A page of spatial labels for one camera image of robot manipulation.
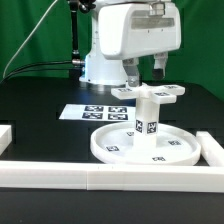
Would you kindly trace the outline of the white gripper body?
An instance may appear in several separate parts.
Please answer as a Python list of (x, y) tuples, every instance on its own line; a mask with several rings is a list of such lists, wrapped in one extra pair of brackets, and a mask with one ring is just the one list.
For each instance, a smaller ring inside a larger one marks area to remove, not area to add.
[(100, 49), (108, 60), (173, 51), (181, 44), (180, 14), (172, 2), (105, 6), (98, 26)]

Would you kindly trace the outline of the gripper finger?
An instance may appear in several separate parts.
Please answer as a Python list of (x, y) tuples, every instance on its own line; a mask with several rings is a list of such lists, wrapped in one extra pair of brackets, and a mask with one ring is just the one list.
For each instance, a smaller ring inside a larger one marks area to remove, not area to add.
[(127, 74), (127, 82), (130, 87), (137, 87), (140, 83), (140, 74), (138, 70), (139, 60), (130, 58), (122, 61), (123, 68)]
[(152, 70), (152, 75), (155, 80), (162, 80), (165, 77), (167, 60), (167, 52), (162, 52), (154, 55), (154, 66)]

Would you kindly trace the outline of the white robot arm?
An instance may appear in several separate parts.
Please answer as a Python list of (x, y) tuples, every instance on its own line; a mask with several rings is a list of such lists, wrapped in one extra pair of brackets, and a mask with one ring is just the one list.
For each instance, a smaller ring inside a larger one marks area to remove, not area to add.
[(137, 86), (138, 59), (154, 57), (153, 76), (162, 79), (168, 53), (180, 47), (180, 14), (172, 0), (93, 0), (92, 46), (82, 82)]

